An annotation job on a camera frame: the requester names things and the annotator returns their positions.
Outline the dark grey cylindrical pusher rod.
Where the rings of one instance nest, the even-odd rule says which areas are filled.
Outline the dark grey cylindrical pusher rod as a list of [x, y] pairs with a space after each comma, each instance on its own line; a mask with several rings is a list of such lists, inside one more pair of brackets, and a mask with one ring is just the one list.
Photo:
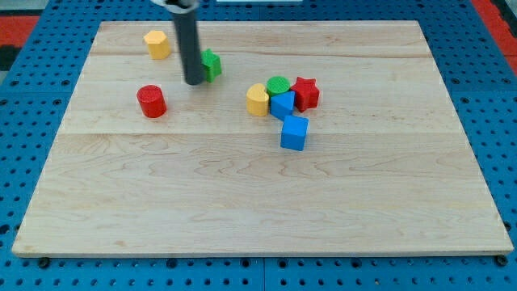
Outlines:
[[173, 14], [174, 29], [179, 47], [186, 84], [199, 85], [204, 81], [197, 9], [186, 14]]

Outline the silver rod mount collar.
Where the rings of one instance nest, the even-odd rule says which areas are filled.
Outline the silver rod mount collar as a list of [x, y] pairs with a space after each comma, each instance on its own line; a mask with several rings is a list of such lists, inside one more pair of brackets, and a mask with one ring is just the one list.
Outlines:
[[173, 14], [186, 14], [199, 7], [198, 0], [150, 0]]

